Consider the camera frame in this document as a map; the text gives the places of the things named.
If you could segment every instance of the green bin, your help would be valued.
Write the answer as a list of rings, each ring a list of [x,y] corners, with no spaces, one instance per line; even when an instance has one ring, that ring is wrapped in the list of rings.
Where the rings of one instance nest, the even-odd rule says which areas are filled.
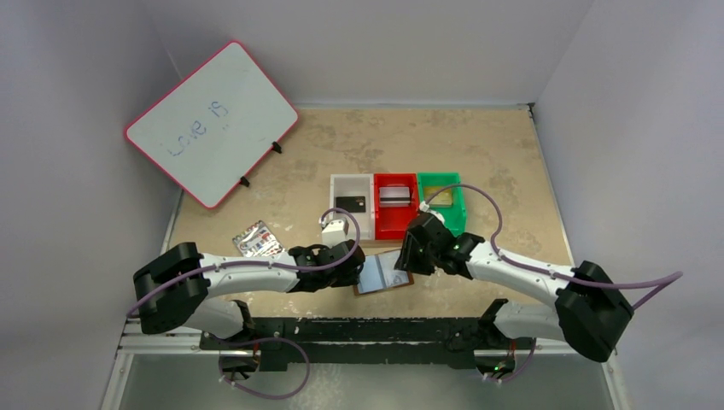
[[[458,173],[419,173],[417,175],[417,188],[419,189],[420,202],[428,199],[428,195],[424,194],[426,187],[428,187],[429,190],[429,187],[443,187],[459,183],[460,174]],[[430,209],[439,212],[445,218],[445,227],[449,229],[453,235],[458,236],[465,232],[468,212],[465,210],[463,189],[457,186],[450,191],[452,192],[451,206],[430,205]]]

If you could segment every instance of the small box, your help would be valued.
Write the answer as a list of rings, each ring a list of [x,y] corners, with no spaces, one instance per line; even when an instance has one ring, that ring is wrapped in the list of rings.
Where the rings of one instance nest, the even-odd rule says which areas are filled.
[[[419,173],[417,175],[418,189],[420,192],[427,193],[426,196],[420,198],[420,201],[427,200],[428,195],[434,194],[444,186],[459,183],[460,175],[458,173]],[[443,195],[449,195],[449,197],[439,199]],[[445,218],[445,227],[449,229],[453,235],[457,237],[465,232],[465,225],[468,221],[468,211],[465,208],[462,188],[458,186],[441,192],[429,205],[430,209],[434,209]]]
[[[376,173],[375,182],[375,239],[402,240],[405,237],[407,224],[417,215],[417,176],[414,173]],[[381,193],[410,192],[409,203],[397,203],[394,206],[382,205],[379,200]]]
[[[375,239],[375,190],[371,173],[341,174],[330,177],[330,208],[348,211],[359,223],[359,238]],[[335,214],[335,218],[344,217]],[[349,222],[347,239],[354,239],[354,224]]]

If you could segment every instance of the whiteboard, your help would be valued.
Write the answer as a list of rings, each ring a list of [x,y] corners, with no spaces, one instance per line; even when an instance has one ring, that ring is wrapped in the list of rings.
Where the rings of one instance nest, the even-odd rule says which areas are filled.
[[[299,115],[243,46],[229,42],[126,128],[126,138],[214,208]]]

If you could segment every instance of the card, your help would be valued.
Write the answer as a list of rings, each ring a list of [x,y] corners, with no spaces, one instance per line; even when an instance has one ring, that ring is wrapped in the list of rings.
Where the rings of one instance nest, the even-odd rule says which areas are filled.
[[[406,186],[381,186],[379,192],[381,207],[401,207],[412,202],[410,188]]]
[[[359,274],[359,284],[354,287],[354,294],[365,295],[413,284],[410,273],[394,269],[394,263],[399,256],[399,250],[367,256]]]
[[[364,196],[337,196],[335,208],[342,208],[350,214],[364,214],[367,209]]]
[[[436,193],[440,189],[442,189],[441,186],[424,187],[423,198],[427,199],[430,195]],[[437,194],[437,196],[433,198],[432,202],[428,205],[431,207],[450,208],[453,205],[453,192],[450,190],[444,190],[443,192]]]

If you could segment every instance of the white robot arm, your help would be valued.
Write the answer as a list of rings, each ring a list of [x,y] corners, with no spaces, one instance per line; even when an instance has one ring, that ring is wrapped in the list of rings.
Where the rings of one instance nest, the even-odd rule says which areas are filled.
[[[531,273],[512,265],[536,268]],[[430,275],[436,268],[450,275],[500,284],[542,304],[498,299],[481,317],[481,332],[506,339],[541,337],[567,342],[591,360],[608,360],[634,310],[621,291],[598,289],[565,280],[610,284],[600,266],[584,261],[579,267],[553,265],[497,249],[477,235],[455,237],[434,214],[422,212],[407,227],[396,269]]]
[[[220,339],[249,332],[253,321],[246,305],[218,296],[256,290],[314,292],[357,284],[365,254],[355,241],[345,240],[346,231],[345,220],[334,220],[322,232],[324,244],[261,258],[201,254],[193,243],[181,243],[134,275],[138,302],[132,310],[138,308],[142,330],[149,334],[181,325]],[[541,302],[496,300],[477,320],[477,329],[452,332],[446,345],[470,345],[470,341],[456,340],[466,337],[498,346],[511,339],[541,337],[563,340],[591,360],[608,360],[633,316],[621,292],[531,274],[502,261],[500,252],[541,270],[610,283],[603,270],[590,262],[579,267],[554,266],[501,249],[496,252],[476,235],[455,237],[425,212],[409,224],[394,268],[428,275],[441,268],[448,274],[503,285]]]

